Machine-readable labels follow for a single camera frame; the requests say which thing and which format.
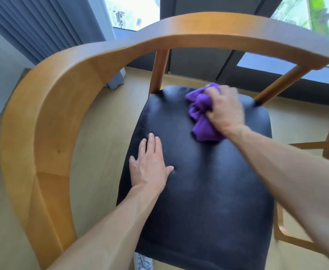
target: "gray patterned shoe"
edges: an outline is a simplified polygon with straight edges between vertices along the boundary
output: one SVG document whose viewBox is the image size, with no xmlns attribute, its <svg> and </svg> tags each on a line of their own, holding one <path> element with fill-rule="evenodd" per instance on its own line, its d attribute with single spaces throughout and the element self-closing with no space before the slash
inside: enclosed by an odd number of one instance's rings
<svg viewBox="0 0 329 270">
<path fill-rule="evenodd" d="M 135 252 L 133 255 L 135 270 L 153 270 L 153 261 L 144 255 Z"/>
</svg>

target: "hand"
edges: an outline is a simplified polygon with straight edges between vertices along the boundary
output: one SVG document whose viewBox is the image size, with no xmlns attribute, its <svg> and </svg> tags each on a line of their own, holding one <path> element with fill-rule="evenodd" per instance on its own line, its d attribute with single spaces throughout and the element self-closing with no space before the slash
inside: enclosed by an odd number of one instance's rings
<svg viewBox="0 0 329 270">
<path fill-rule="evenodd" d="M 222 85 L 220 91 L 221 93 L 215 87 L 204 91 L 212 99 L 212 112 L 207 112 L 206 115 L 212 125 L 228 137 L 238 126 L 244 126 L 243 106 L 236 88 Z"/>
<path fill-rule="evenodd" d="M 130 157 L 130 173 L 132 186 L 150 184 L 161 193 L 166 186 L 168 175 L 174 170 L 173 166 L 165 166 L 162 153 L 162 143 L 153 133 L 148 135 L 146 151 L 144 138 L 138 148 L 138 158 Z"/>
</svg>

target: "cleaning rag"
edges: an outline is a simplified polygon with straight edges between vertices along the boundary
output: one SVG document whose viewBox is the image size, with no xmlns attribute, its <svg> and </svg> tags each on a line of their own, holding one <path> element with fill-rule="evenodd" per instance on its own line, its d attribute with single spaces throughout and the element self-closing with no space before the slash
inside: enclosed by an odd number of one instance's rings
<svg viewBox="0 0 329 270">
<path fill-rule="evenodd" d="M 212 100 L 204 91 L 208 87 L 215 87 L 219 90 L 216 83 L 207 84 L 203 88 L 199 88 L 186 95 L 186 99 L 191 102 L 188 114 L 196 121 L 192 129 L 196 141 L 222 141 L 225 137 L 217 131 L 206 116 L 207 111 L 212 111 Z"/>
</svg>

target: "floor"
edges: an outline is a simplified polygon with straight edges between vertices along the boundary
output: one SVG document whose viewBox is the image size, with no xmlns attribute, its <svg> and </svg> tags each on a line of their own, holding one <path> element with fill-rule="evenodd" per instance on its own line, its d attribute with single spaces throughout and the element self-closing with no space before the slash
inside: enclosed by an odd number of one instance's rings
<svg viewBox="0 0 329 270">
<path fill-rule="evenodd" d="M 103 89 L 86 114 L 77 138 L 71 168 L 71 206 L 77 236 L 112 211 L 131 135 L 148 95 L 151 72 L 126 68 L 126 83 L 116 90 Z M 165 76 L 163 86 L 203 87 L 206 82 Z M 240 91 L 254 96 L 255 93 Z M 273 137 L 283 143 L 325 140 L 329 106 L 275 98 L 266 106 Z M 320 155 L 321 151 L 312 151 Z M 289 216 L 285 225 L 306 237 Z M 154 262 L 155 270 L 178 269 Z M 39 269 L 35 255 L 6 196 L 0 172 L 0 270 Z M 329 260 L 315 252 L 271 241 L 266 270 L 329 270 Z"/>
</svg>

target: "person's right arm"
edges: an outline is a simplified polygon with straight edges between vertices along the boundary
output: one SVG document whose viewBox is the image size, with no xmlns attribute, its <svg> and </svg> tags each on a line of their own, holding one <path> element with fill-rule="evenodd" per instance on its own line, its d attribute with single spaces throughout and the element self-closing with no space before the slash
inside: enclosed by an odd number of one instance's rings
<svg viewBox="0 0 329 270">
<path fill-rule="evenodd" d="M 279 203 L 329 257 L 329 160 L 280 144 L 244 124 L 236 88 L 206 89 L 212 124 L 230 139 Z"/>
</svg>

